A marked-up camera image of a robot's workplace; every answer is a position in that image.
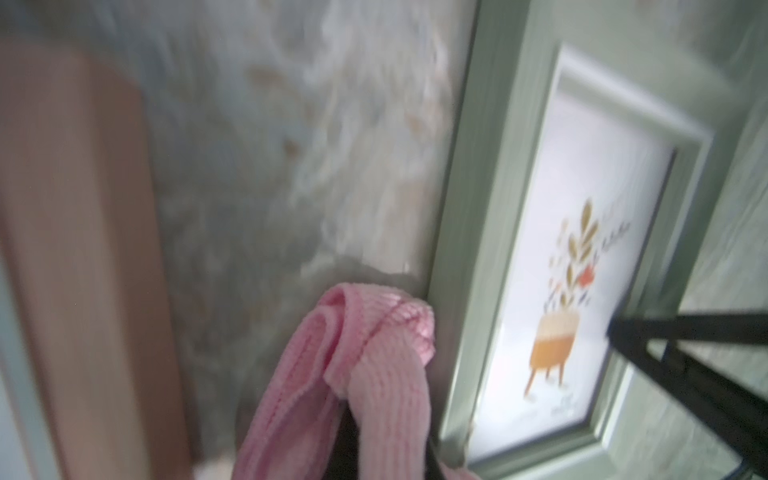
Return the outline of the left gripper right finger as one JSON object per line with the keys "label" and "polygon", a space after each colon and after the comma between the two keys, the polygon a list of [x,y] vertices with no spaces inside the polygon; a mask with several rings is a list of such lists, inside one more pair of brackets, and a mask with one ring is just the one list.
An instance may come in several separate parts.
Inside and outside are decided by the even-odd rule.
{"label": "left gripper right finger", "polygon": [[681,350],[678,342],[767,345],[767,314],[699,313],[667,319],[619,318],[610,346],[653,380],[741,457],[727,475],[767,477],[767,401]]}

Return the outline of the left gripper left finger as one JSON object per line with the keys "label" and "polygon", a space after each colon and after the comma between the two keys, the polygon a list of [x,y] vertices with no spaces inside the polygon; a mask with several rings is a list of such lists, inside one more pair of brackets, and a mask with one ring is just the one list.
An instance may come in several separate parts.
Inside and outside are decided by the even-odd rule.
{"label": "left gripper left finger", "polygon": [[350,405],[344,406],[323,480],[357,480],[359,476],[359,427]]}

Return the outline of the pink cloth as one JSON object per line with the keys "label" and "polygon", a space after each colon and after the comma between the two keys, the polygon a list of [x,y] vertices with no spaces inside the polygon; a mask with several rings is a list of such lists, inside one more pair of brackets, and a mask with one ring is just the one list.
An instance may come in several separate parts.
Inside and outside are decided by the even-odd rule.
{"label": "pink cloth", "polygon": [[425,478],[434,322],[428,303],[397,288],[330,288],[283,351],[233,478],[322,478],[346,412],[359,429],[358,478]]}

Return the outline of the green picture frame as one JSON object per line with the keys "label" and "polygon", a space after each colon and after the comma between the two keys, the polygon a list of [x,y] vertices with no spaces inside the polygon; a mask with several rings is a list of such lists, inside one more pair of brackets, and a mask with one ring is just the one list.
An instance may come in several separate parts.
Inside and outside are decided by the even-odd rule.
{"label": "green picture frame", "polygon": [[748,108],[625,1],[478,5],[428,300],[441,460],[619,479],[650,384],[611,342],[675,316]]}

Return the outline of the pink picture frame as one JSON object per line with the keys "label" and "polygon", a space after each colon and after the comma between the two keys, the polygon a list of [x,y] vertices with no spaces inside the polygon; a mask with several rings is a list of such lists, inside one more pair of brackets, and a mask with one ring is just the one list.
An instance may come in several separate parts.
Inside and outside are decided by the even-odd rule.
{"label": "pink picture frame", "polygon": [[191,453],[136,86],[1,42],[1,247],[67,479],[188,479]]}

